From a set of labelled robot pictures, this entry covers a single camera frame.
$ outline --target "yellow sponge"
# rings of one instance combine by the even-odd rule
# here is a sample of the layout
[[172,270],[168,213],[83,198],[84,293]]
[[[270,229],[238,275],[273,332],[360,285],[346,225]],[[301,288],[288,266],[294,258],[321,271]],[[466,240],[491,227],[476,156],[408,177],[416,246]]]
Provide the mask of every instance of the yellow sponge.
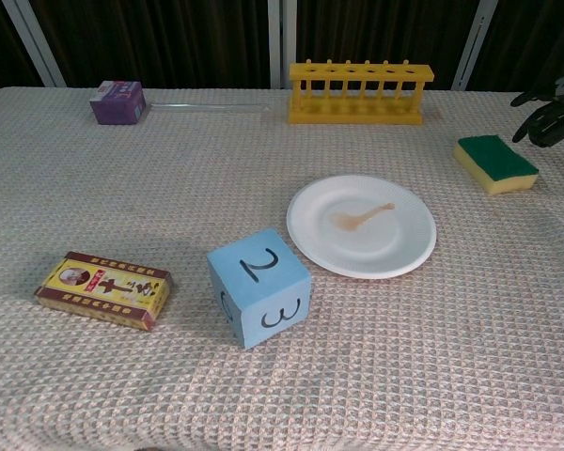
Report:
[[462,138],[453,156],[489,194],[528,190],[539,176],[539,169],[496,135]]

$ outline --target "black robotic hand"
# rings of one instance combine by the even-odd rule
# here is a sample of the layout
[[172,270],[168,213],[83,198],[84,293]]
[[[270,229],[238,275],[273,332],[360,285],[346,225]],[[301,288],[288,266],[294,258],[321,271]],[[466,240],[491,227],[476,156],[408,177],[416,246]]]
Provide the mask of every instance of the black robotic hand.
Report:
[[564,77],[540,92],[524,92],[511,101],[511,106],[520,106],[527,101],[549,101],[535,111],[514,134],[517,143],[527,134],[535,146],[549,148],[564,139]]

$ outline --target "table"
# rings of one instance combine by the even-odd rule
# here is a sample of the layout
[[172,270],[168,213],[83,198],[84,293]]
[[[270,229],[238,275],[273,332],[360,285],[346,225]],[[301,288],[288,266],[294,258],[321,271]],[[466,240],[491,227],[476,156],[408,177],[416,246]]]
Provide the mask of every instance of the table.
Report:
[[[426,91],[423,126],[289,125],[288,91],[151,90],[100,126],[93,89],[0,90],[0,449],[564,449],[564,141],[512,146],[533,190],[487,196],[458,138],[506,142],[540,105]],[[290,241],[293,195],[335,174],[396,182],[437,246],[401,277],[355,280]],[[242,350],[206,254],[275,228],[313,276],[307,320]],[[151,333],[41,307],[69,250],[172,272]]]

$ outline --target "yellow box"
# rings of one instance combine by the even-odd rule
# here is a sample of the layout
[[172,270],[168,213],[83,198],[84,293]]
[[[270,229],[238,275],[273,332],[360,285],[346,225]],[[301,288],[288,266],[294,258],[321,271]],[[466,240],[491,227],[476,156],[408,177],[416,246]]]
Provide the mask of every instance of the yellow box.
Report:
[[167,271],[69,252],[34,294],[46,307],[149,331],[172,286]]

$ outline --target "white plate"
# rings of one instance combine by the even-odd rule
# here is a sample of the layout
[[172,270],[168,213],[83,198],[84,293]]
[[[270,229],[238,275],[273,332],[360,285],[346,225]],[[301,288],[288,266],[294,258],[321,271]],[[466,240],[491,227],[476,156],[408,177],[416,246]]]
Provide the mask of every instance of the white plate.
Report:
[[[355,230],[339,213],[363,215],[392,204]],[[384,179],[336,176],[317,180],[295,195],[287,212],[290,237],[307,258],[338,274],[361,279],[396,277],[431,255],[436,226],[415,194]]]

